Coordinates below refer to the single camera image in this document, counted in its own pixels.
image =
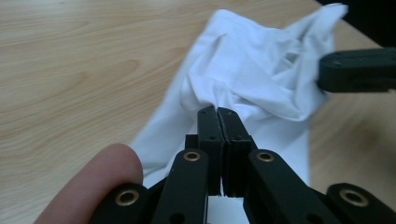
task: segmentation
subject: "white fabric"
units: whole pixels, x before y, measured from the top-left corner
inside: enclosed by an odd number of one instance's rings
[[[283,30],[216,11],[132,142],[145,186],[168,174],[185,134],[196,133],[197,111],[209,105],[237,112],[259,148],[276,151],[309,183],[309,116],[327,99],[316,84],[318,60],[333,51],[332,28],[346,11],[328,5]],[[241,200],[216,197],[208,222],[248,223]]]

